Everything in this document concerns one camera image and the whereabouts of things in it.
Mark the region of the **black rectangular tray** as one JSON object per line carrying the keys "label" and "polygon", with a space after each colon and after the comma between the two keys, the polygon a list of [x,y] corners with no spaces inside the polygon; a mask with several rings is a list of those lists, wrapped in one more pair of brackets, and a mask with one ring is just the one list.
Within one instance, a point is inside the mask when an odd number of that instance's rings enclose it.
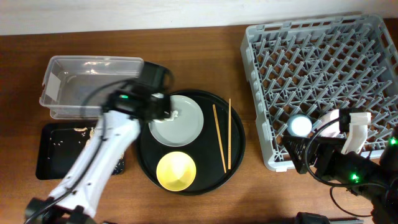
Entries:
{"label": "black rectangular tray", "polygon": [[96,121],[46,124],[42,129],[36,178],[63,179],[90,139]]}

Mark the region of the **right wooden chopstick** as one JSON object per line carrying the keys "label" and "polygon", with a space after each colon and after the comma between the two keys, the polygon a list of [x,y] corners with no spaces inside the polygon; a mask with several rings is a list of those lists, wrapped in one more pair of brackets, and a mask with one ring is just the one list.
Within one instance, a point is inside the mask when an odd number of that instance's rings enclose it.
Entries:
{"label": "right wooden chopstick", "polygon": [[231,99],[228,100],[228,170],[231,170],[232,145],[231,145]]}

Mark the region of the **blue cup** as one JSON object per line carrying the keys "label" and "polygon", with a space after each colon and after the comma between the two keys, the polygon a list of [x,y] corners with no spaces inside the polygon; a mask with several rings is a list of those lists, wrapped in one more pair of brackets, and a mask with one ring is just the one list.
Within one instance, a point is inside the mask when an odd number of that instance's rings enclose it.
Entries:
{"label": "blue cup", "polygon": [[306,137],[312,130],[312,122],[302,114],[291,116],[287,121],[287,131],[291,136]]}

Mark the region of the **wooden chopstick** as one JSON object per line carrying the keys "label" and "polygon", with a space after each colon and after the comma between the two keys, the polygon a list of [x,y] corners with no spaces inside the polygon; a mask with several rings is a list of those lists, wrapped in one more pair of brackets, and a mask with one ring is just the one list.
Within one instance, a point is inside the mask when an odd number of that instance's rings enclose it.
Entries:
{"label": "wooden chopstick", "polygon": [[225,165],[225,159],[224,159],[223,144],[222,144],[222,140],[221,140],[221,133],[220,133],[220,127],[219,127],[219,122],[218,122],[218,115],[217,115],[217,111],[216,111],[216,105],[213,104],[212,108],[213,108],[213,116],[215,119],[218,144],[219,144],[219,149],[220,149],[220,154],[221,154],[221,163],[223,166],[223,171],[226,174],[226,165]]}
{"label": "wooden chopstick", "polygon": [[228,100],[228,170],[231,170],[232,145],[231,145],[231,99]]}

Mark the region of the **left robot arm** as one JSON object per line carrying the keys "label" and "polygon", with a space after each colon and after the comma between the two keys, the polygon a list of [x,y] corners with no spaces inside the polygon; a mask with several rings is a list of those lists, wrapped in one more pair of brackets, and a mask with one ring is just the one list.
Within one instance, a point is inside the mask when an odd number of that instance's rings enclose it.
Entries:
{"label": "left robot arm", "polygon": [[142,124],[172,115],[172,72],[144,62],[138,77],[116,81],[101,105],[94,135],[46,200],[33,198],[26,223],[94,223],[96,209],[114,168],[139,137]]}

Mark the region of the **clear plastic storage bin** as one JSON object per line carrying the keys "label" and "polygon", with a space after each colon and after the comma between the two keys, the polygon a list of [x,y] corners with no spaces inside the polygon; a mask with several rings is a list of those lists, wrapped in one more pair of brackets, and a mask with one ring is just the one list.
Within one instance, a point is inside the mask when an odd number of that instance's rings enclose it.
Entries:
{"label": "clear plastic storage bin", "polygon": [[106,84],[138,77],[143,64],[139,57],[54,56],[44,75],[39,103],[53,119],[97,119],[108,95],[122,84],[101,90],[84,105],[86,97]]}

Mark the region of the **grey plastic dishwasher rack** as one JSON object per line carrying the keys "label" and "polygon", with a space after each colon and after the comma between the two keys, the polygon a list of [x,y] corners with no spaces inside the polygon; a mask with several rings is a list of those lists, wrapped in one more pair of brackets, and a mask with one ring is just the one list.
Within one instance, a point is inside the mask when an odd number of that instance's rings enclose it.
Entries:
{"label": "grey plastic dishwasher rack", "polygon": [[249,26],[240,47],[256,110],[264,165],[293,168],[282,144],[289,117],[319,127],[327,112],[371,113],[363,157],[379,158],[397,126],[397,49],[377,15],[324,17]]}

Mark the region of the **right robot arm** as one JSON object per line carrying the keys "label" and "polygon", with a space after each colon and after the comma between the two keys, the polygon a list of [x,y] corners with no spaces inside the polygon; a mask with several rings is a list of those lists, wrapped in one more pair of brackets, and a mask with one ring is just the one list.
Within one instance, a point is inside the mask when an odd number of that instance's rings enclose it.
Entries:
{"label": "right robot arm", "polygon": [[397,223],[397,128],[378,164],[355,152],[343,154],[341,138],[284,136],[282,143],[299,174],[313,165],[315,180],[368,199],[375,223]]}

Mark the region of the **food scraps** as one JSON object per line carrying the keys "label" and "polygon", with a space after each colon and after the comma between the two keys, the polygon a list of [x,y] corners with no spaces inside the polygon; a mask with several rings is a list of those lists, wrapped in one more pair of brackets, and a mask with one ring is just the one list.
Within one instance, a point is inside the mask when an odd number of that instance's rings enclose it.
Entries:
{"label": "food scraps", "polygon": [[[90,140],[95,133],[95,128],[84,127],[84,128],[74,128],[73,130],[80,133],[83,138],[88,137],[88,139],[83,139],[79,141],[80,144],[84,144],[83,147],[87,146],[90,143]],[[123,154],[113,170],[113,175],[121,174],[122,172],[124,172],[124,170],[125,170],[125,158]]]}

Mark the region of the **yellow bowl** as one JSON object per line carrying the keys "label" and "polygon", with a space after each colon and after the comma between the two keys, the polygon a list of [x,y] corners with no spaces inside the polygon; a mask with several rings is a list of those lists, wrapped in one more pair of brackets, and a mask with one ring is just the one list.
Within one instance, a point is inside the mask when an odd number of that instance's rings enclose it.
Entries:
{"label": "yellow bowl", "polygon": [[172,192],[187,189],[195,180],[196,174],[194,160],[188,154],[179,151],[163,156],[156,167],[159,184]]}

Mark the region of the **grey round plate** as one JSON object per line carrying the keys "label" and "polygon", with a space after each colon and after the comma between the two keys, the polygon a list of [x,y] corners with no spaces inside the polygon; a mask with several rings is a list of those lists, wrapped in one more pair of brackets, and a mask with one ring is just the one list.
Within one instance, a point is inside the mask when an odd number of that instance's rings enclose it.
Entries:
{"label": "grey round plate", "polygon": [[172,111],[178,111],[178,117],[164,123],[149,123],[153,137],[163,145],[181,147],[190,144],[199,136],[204,125],[204,115],[199,104],[183,95],[172,95]]}

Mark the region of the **white tissue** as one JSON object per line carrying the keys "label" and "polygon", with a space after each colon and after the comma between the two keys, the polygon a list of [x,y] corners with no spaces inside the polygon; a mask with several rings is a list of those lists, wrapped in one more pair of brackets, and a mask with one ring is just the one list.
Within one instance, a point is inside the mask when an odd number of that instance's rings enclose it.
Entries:
{"label": "white tissue", "polygon": [[169,118],[155,119],[154,122],[156,122],[156,123],[164,123],[164,122],[168,122],[168,121],[173,121],[177,117],[178,117],[178,111],[177,110],[173,110],[173,111],[171,111]]}

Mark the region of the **black round tray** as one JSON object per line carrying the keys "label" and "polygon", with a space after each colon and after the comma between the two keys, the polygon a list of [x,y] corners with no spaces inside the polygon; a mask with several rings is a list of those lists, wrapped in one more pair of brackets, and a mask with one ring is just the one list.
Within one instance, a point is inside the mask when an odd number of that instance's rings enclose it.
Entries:
{"label": "black round tray", "polygon": [[[228,102],[222,97],[204,90],[179,90],[172,94],[187,96],[199,104],[204,115],[201,133],[196,140],[186,146],[169,147],[155,140],[149,127],[146,126],[142,129],[139,139],[135,143],[137,161],[145,175],[160,187],[161,185],[156,177],[156,167],[160,159],[170,152],[184,152],[194,160],[197,174],[191,186],[177,193],[194,196],[211,192],[232,178],[243,160],[246,138],[241,118],[231,107],[232,165],[231,170],[228,170]],[[216,105],[218,115],[226,174],[221,163],[213,104]]]}

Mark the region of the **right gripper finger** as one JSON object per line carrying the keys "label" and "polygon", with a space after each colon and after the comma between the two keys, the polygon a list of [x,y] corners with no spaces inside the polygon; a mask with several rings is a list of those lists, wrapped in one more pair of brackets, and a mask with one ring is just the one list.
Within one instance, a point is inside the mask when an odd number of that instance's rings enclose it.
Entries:
{"label": "right gripper finger", "polygon": [[282,138],[282,144],[289,153],[290,159],[299,174],[306,174],[308,171],[304,164],[304,156],[307,156],[307,162],[309,165],[313,165],[316,160],[317,144],[315,141],[312,142],[308,152],[305,153],[305,149],[309,142],[310,138],[297,136],[286,135]]}
{"label": "right gripper finger", "polygon": [[312,144],[331,144],[344,146],[346,139],[343,138],[329,138],[329,137],[316,137]]}

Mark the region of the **left wooden chopstick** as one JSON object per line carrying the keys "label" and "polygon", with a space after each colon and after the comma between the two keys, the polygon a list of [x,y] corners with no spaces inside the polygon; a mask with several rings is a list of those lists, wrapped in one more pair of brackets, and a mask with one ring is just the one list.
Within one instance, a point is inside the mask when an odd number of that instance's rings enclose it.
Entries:
{"label": "left wooden chopstick", "polygon": [[216,105],[213,104],[212,108],[213,108],[213,116],[215,119],[218,144],[219,144],[219,149],[220,149],[220,154],[221,154],[221,163],[223,166],[223,171],[226,174],[226,165],[225,165],[225,159],[224,159],[223,144],[222,144],[222,140],[221,140],[221,133],[220,133],[220,127],[219,127],[219,122],[218,122],[218,115],[217,115],[217,111],[216,111]]}

